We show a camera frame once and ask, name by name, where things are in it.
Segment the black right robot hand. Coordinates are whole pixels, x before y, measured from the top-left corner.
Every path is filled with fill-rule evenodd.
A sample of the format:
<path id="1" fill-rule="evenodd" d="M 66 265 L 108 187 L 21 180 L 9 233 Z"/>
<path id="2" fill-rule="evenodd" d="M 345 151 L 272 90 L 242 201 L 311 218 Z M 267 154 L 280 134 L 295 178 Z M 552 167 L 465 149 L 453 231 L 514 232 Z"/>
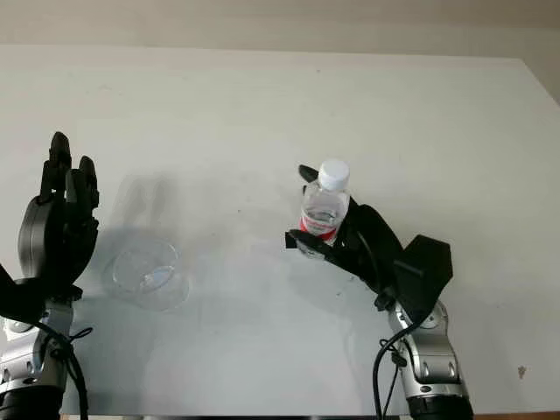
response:
<path id="1" fill-rule="evenodd" d="M 395 281 L 393 261 L 403 246 L 381 215 L 348 192 L 349 167 L 331 159 L 316 170 L 301 164 L 305 181 L 298 226 L 285 233 L 285 247 L 298 249 L 356 275 L 382 294 Z"/>

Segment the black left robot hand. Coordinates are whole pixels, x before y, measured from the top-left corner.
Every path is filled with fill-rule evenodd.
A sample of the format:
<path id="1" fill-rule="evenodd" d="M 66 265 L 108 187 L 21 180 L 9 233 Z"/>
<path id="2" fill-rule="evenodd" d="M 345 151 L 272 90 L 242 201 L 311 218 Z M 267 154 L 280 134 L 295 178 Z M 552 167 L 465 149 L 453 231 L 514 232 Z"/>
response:
<path id="1" fill-rule="evenodd" d="M 90 157 L 72 167 L 67 136 L 55 132 L 43 164 L 39 193 L 29 202 L 18 235 L 22 284 L 48 290 L 72 285 L 87 267 L 98 235 L 95 164 Z"/>

